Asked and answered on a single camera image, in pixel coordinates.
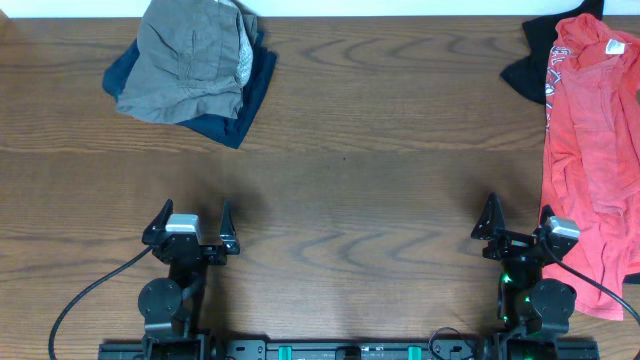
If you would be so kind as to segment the red orange t-shirt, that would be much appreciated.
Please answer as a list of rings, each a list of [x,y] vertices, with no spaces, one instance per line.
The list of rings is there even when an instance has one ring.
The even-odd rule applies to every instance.
[[[564,19],[549,53],[541,203],[573,220],[578,243],[543,275],[577,292],[576,309],[620,321],[603,293],[639,271],[639,40],[591,14]]]

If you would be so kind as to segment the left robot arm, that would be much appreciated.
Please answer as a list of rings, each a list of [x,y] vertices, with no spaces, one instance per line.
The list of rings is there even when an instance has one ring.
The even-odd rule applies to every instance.
[[[144,317],[142,340],[145,359],[224,359],[226,350],[208,330],[197,328],[203,305],[207,271],[224,266],[240,253],[231,217],[231,202],[224,202],[217,245],[201,242],[199,217],[176,214],[168,200],[146,227],[142,243],[169,267],[169,274],[147,283],[138,296]]]

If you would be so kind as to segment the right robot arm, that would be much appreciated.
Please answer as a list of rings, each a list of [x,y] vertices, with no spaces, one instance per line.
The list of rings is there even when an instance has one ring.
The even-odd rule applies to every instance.
[[[530,234],[506,227],[497,194],[488,196],[471,237],[487,243],[482,255],[501,264],[497,318],[504,328],[484,340],[484,359],[557,359],[556,342],[569,331],[576,290],[556,279],[545,279],[544,267],[559,263],[577,244],[580,230],[555,215],[548,205]]]

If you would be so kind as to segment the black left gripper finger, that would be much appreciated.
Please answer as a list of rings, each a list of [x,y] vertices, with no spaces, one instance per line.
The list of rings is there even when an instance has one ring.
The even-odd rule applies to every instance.
[[[145,245],[158,245],[166,239],[166,224],[173,214],[173,201],[168,199],[160,212],[145,228],[142,234],[142,243]]]
[[[219,236],[227,254],[240,254],[240,244],[233,224],[231,202],[229,200],[225,200],[223,204]]]

